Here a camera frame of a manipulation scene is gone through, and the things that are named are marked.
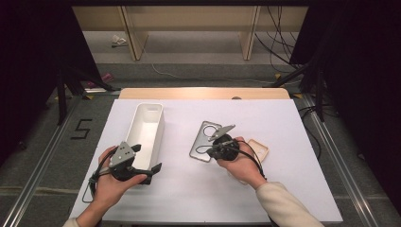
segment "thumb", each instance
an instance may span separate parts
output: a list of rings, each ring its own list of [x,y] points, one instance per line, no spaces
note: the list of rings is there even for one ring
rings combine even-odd
[[[133,187],[139,183],[141,183],[142,181],[144,181],[148,176],[146,174],[139,174],[134,176],[133,178],[127,180],[125,182],[125,187],[126,189],[129,189],[130,187]]]

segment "table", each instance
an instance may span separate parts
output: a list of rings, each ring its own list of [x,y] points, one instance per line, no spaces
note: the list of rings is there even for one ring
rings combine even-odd
[[[128,99],[147,95],[150,99]],[[243,99],[227,99],[233,96]],[[165,132],[159,154],[163,167],[151,185],[130,189],[104,220],[145,224],[269,222],[251,187],[229,177],[214,160],[205,163],[189,157],[201,121],[210,120],[222,125],[236,123],[231,135],[243,135],[267,145],[270,153],[262,166],[269,181],[282,182],[320,221],[342,221],[295,105],[280,88],[123,90],[112,107],[71,217],[86,206],[81,198],[98,155],[125,138],[135,108],[143,102],[157,102],[165,107]]]

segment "person's right hand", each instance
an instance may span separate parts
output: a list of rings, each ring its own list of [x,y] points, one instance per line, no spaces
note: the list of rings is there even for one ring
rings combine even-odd
[[[254,157],[251,148],[244,143],[243,137],[237,137],[235,140],[238,141],[240,150],[247,152]],[[256,164],[244,154],[239,153],[233,161],[224,161],[219,159],[218,165],[226,168],[235,178],[248,183],[254,189],[267,182],[260,174]]]

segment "metal plate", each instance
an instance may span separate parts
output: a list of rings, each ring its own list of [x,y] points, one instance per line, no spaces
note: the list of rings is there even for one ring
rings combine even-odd
[[[213,133],[220,129],[221,125],[203,121],[200,126],[200,131],[198,132],[198,136],[195,139],[194,145],[192,146],[191,151],[189,152],[189,156],[194,159],[198,159],[204,161],[206,163],[210,162],[210,156],[206,153],[210,147],[201,147],[212,145],[213,142],[209,142],[208,139],[213,135]]]

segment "circular hole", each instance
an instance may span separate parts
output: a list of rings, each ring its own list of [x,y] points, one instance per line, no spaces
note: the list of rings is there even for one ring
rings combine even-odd
[[[203,134],[210,137],[213,135],[213,133],[215,133],[216,130],[217,128],[214,126],[206,126],[203,128]]]

